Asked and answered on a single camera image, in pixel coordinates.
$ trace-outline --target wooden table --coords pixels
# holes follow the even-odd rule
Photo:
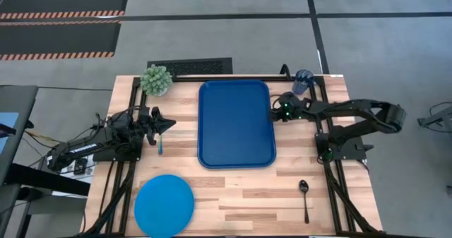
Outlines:
[[[324,78],[330,102],[349,99],[342,76]],[[133,76],[117,77],[109,115],[128,107],[132,80]],[[133,179],[126,235],[144,235],[133,217],[135,197],[147,181],[160,174],[183,177],[191,185],[196,198],[191,222],[179,235],[335,234],[323,166],[316,161],[314,122],[275,122],[277,157],[269,167],[206,169],[197,158],[198,89],[201,85],[202,83],[175,83],[165,96],[147,98],[147,106],[158,106],[164,117],[177,120],[177,124],[163,134],[163,155],[158,155],[157,147],[150,147],[146,140],[143,142],[141,160],[136,164]],[[269,82],[267,85],[271,95],[290,91],[292,87],[289,82]],[[318,89],[317,91],[317,96],[321,96]],[[354,120],[345,117],[333,119],[333,122],[347,126]],[[97,219],[109,166],[108,162],[101,162],[95,168],[85,209],[87,228]],[[343,166],[351,200],[371,225],[381,229],[367,171],[354,160],[343,161]],[[112,193],[114,169],[109,180],[105,206]],[[124,165],[123,177],[127,169]],[[300,179],[305,179],[310,188],[307,207],[311,223],[308,225],[304,223],[304,201],[298,189]],[[341,223],[343,229],[347,230],[343,205],[340,200],[338,202]],[[119,202],[113,231],[119,229],[121,209],[122,202]]]

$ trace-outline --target water bottle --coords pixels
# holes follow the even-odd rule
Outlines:
[[[295,74],[295,81],[292,87],[292,92],[296,95],[303,94],[310,85],[314,84],[314,75],[307,69],[298,70]]]

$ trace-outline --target gray floor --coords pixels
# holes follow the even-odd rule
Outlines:
[[[452,0],[314,0],[319,13],[452,11]],[[126,14],[306,13],[306,0],[129,0]],[[331,73],[345,75],[350,97],[399,103],[408,113],[397,135],[364,138],[371,181],[386,231],[450,237],[450,138],[417,126],[430,106],[450,101],[452,18],[321,19]],[[123,23],[111,59],[1,61],[0,84],[111,88],[119,74],[138,74],[147,61],[232,57],[234,73],[275,73],[282,63],[320,73],[309,19],[198,20]],[[105,115],[109,92],[40,90],[31,119],[61,140]],[[45,153],[43,148],[36,147]],[[23,144],[15,162],[39,156]],[[7,237],[20,216],[17,208]],[[81,212],[40,215],[27,237],[77,233]]]

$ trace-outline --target black mat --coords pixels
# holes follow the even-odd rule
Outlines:
[[[1,60],[111,57],[117,20],[69,23],[0,23]]]
[[[0,19],[118,16],[127,0],[3,0]]]
[[[166,66],[167,70],[176,76],[232,74],[232,58],[148,61],[148,68],[152,64]]]

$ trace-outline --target spoon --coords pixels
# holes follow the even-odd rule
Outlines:
[[[305,180],[301,180],[299,181],[299,189],[303,192],[304,194],[304,222],[306,224],[309,224],[309,216],[308,216],[308,207],[306,205],[306,193],[309,190],[309,186],[308,183]]]

